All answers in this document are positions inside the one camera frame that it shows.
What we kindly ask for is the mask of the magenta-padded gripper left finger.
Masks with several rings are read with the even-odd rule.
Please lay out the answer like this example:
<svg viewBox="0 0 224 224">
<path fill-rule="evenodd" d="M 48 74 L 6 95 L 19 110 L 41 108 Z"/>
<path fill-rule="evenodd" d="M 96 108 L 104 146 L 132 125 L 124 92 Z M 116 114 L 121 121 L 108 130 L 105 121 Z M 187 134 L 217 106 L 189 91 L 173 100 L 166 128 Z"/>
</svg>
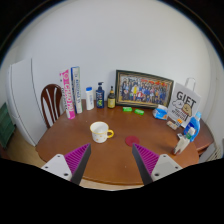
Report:
<svg viewBox="0 0 224 224">
<path fill-rule="evenodd" d="M 56 154 L 42 169 L 79 185 L 91 155 L 91 144 L 87 143 L 66 155 Z"/>
</svg>

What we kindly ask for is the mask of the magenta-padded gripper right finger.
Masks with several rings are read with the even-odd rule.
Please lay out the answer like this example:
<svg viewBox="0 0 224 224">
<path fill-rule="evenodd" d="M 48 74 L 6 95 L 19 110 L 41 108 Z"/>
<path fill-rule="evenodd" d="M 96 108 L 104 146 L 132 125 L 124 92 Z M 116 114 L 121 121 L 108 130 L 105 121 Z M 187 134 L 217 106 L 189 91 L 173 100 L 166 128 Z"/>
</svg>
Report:
<svg viewBox="0 0 224 224">
<path fill-rule="evenodd" d="M 136 143 L 132 145 L 132 154 L 136 160 L 144 185 L 150 184 L 182 169 L 182 167 L 167 154 L 158 155 Z"/>
</svg>

